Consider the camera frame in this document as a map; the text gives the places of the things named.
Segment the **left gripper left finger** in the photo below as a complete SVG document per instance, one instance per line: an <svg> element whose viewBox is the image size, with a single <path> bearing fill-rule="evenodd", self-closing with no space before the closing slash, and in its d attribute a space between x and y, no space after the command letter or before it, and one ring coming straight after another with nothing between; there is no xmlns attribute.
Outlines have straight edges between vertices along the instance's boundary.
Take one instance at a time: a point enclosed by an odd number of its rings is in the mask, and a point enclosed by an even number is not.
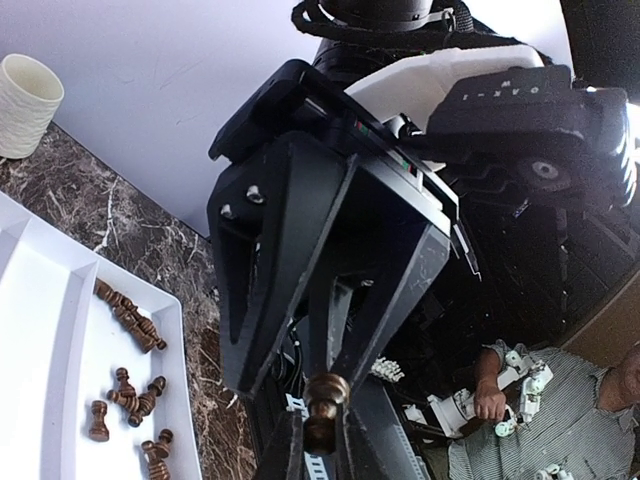
<svg viewBox="0 0 640 480"><path fill-rule="evenodd" d="M255 480L301 480L304 478L303 419L301 411L282 412L263 452Z"/></svg>

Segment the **dark knight chess piece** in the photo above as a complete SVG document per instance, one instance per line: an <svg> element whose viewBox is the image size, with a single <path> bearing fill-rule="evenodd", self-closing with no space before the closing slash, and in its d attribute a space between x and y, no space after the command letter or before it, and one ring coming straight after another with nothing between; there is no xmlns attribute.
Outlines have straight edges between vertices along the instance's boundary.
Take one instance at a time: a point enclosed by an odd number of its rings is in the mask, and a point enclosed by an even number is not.
<svg viewBox="0 0 640 480"><path fill-rule="evenodd" d="M309 414L303 424L304 450L312 455L332 454L337 418L350 402L348 382L335 373L317 374L306 384L303 400Z"/></svg>

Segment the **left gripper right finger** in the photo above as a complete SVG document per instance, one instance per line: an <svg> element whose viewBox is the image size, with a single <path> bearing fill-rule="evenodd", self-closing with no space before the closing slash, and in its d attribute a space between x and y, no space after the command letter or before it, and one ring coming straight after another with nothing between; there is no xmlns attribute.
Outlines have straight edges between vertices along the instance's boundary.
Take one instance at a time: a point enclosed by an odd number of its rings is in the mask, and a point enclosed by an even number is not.
<svg viewBox="0 0 640 480"><path fill-rule="evenodd" d="M358 394L338 420L337 479L423 479L393 406L385 394Z"/></svg>

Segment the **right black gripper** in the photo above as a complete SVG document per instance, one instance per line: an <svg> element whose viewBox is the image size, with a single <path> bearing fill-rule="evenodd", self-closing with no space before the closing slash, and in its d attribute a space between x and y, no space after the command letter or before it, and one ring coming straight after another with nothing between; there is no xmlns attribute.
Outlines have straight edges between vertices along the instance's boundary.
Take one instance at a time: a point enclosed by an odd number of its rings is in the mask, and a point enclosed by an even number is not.
<svg viewBox="0 0 640 480"><path fill-rule="evenodd" d="M304 290L310 374L361 384L449 258L458 201L439 173L453 162L402 147L376 107L293 59L209 148L233 163L208 215L224 378L239 395L259 390Z"/></svg>

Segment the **white plastic tray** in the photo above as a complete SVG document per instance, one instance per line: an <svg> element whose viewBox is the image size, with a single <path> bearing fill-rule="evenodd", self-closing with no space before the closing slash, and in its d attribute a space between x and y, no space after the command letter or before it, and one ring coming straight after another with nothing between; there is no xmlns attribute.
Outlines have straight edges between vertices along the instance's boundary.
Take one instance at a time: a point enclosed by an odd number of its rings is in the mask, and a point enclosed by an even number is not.
<svg viewBox="0 0 640 480"><path fill-rule="evenodd" d="M93 292L104 280L166 340L143 353ZM152 413L131 427L109 405L106 442L90 439L91 405L125 368L137 390L163 376ZM66 236L8 196L1 199L1 475L5 479L143 479L141 444L174 439L175 479L197 479L180 302Z"/></svg>

